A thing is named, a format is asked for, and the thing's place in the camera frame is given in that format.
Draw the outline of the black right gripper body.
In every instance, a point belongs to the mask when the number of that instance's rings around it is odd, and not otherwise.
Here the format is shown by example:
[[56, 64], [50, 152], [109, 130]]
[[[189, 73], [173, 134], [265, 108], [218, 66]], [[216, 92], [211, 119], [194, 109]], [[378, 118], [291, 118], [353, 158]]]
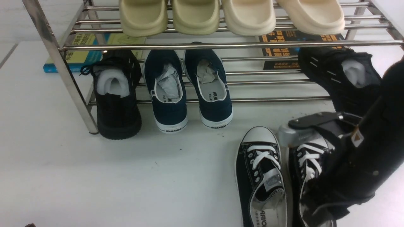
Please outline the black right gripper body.
[[338, 138], [341, 122], [308, 122], [336, 146], [318, 179], [303, 194], [304, 221], [336, 221], [348, 208], [369, 201], [379, 187], [379, 122], [359, 122], [350, 136]]

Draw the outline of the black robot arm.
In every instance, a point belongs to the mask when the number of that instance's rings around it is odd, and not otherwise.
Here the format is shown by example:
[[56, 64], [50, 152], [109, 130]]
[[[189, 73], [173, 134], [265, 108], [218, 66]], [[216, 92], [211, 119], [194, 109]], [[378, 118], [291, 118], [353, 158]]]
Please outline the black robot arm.
[[310, 227], [341, 219], [352, 205], [371, 200], [403, 164], [403, 60], [386, 71], [379, 98], [350, 134], [338, 138], [338, 120], [332, 122], [308, 125], [335, 146], [300, 200], [302, 220]]

